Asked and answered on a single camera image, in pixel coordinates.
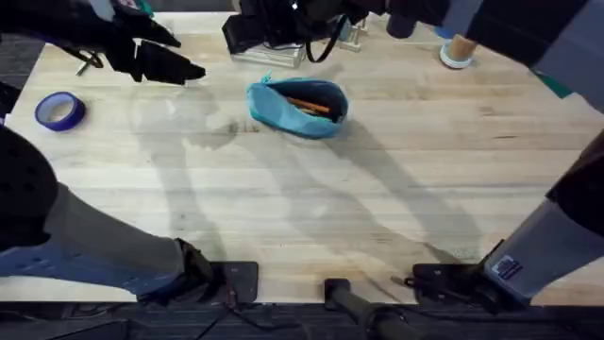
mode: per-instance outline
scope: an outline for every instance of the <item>teal pouch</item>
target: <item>teal pouch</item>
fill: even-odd
[[[273,81],[269,73],[260,82],[251,84],[246,96],[252,118],[305,138],[333,137],[348,113],[344,93],[338,85],[326,80],[299,77]],[[329,114],[305,113],[286,97],[327,107]]]

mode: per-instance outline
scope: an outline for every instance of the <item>orange pencil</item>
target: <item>orange pencil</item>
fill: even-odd
[[[312,103],[309,103],[309,102],[304,101],[304,100],[287,97],[287,101],[289,101],[290,103],[292,103],[292,104],[294,104],[294,105],[296,105],[298,107],[302,107],[304,109],[315,110],[315,111],[319,111],[319,112],[322,112],[322,113],[329,113],[329,108],[326,108],[326,107],[321,106],[321,105],[312,104]]]

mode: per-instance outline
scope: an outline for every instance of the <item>sticker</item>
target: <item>sticker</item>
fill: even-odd
[[[511,279],[520,269],[522,269],[522,265],[509,255],[504,255],[491,267],[491,270],[502,280]]]

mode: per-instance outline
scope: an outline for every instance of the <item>wooden table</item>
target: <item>wooden table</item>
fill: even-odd
[[[478,261],[604,127],[580,97],[559,100],[513,61],[479,49],[474,66],[450,71],[428,28],[397,41],[385,19],[372,17],[359,54],[335,50],[322,64],[273,70],[275,78],[332,80],[350,100],[339,136],[302,140],[249,117],[245,88],[269,67],[231,61],[226,17],[158,15],[180,52],[208,69],[184,88],[137,84],[108,69],[76,77],[80,61],[48,45],[8,126],[98,209],[181,237],[211,260],[259,262],[259,301],[318,302],[323,279],[346,277],[370,300],[414,302],[391,276],[417,263]],[[89,108],[66,133],[33,117],[56,91]],[[535,303],[602,304],[603,275],[604,263],[593,263]],[[0,280],[0,298],[134,299],[31,278]]]

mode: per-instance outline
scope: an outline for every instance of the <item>blue painter's tape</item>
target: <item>blue painter's tape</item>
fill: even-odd
[[[60,120],[52,120],[53,110],[65,103],[71,104],[71,111]],[[36,120],[53,131],[66,131],[78,125],[86,115],[86,105],[73,94],[60,92],[45,97],[36,107]]]

